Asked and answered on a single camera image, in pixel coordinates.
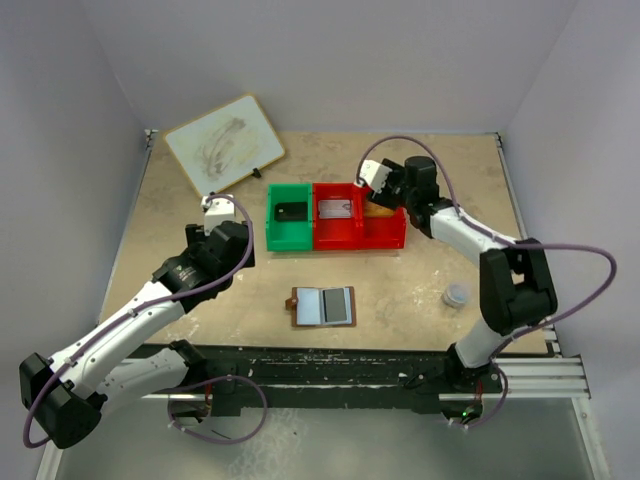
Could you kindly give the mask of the gold card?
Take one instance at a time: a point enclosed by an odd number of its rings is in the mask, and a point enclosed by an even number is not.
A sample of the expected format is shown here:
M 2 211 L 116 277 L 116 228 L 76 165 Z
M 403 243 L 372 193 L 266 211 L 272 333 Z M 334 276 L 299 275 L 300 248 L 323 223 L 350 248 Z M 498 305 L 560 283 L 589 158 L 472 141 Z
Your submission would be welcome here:
M 380 206 L 370 199 L 365 198 L 363 200 L 363 217 L 364 218 L 389 218 L 393 217 L 395 211 L 383 206 Z

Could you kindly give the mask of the red plastic bin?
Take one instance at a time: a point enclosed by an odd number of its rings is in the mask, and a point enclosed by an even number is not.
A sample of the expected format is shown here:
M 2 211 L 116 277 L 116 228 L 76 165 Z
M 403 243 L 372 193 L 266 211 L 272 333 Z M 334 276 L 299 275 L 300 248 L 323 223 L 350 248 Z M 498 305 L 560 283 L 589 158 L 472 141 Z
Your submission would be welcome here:
M 355 251 L 355 207 L 352 183 L 314 183 L 313 195 L 313 249 L 317 251 Z M 318 218 L 318 202 L 324 199 L 348 199 L 352 202 L 353 216 L 348 219 Z
M 403 249 L 406 240 L 406 217 L 402 208 L 385 216 L 370 216 L 368 187 L 352 186 L 355 207 L 355 245 L 359 250 Z

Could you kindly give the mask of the green plastic bin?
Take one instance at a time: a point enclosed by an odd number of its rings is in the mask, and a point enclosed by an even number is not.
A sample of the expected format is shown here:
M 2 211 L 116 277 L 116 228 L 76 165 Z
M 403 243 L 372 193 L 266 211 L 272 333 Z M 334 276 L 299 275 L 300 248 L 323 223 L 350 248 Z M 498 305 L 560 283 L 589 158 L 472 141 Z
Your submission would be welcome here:
M 270 184 L 265 221 L 267 250 L 311 251 L 312 227 L 312 185 Z

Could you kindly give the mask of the brown leather card holder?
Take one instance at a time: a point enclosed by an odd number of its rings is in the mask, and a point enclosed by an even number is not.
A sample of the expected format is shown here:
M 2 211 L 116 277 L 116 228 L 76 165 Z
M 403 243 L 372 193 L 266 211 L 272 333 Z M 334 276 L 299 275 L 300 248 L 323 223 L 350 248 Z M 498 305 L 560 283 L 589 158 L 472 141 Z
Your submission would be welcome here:
M 343 288 L 349 319 L 344 323 L 327 324 L 324 322 L 324 305 L 322 292 L 325 289 Z M 294 328 L 341 328 L 355 327 L 357 324 L 355 290 L 352 286 L 311 288 L 294 287 L 291 295 L 285 300 L 285 309 L 291 314 Z

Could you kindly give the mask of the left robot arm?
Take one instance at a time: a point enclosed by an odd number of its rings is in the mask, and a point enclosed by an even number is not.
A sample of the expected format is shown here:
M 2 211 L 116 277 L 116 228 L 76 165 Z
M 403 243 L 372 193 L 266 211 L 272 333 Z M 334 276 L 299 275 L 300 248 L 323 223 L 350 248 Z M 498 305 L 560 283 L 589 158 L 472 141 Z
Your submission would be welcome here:
M 20 364 L 21 399 L 28 410 L 26 447 L 41 445 L 30 437 L 32 423 L 61 449 L 77 444 L 135 385 L 148 394 L 194 392 L 205 384 L 213 364 L 184 340 L 148 358 L 137 374 L 113 372 L 157 331 L 215 299 L 231 286 L 236 272 L 255 264 L 250 221 L 225 221 L 210 233 L 189 224 L 185 234 L 186 248 L 166 259 L 114 315 L 69 347 L 48 357 L 33 353 Z

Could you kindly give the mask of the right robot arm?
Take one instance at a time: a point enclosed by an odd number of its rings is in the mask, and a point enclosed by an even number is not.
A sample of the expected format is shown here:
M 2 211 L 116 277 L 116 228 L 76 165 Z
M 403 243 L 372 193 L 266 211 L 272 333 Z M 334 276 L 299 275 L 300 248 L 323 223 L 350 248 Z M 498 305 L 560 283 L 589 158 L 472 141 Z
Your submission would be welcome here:
M 446 383 L 467 391 L 489 370 L 507 339 L 535 327 L 558 308 L 546 255 L 535 239 L 501 237 L 468 217 L 451 197 L 440 194 L 434 159 L 413 156 L 399 165 L 366 160 L 360 176 L 371 189 L 368 199 L 409 215 L 411 225 L 443 242 L 479 269 L 481 317 L 452 344 L 444 361 Z

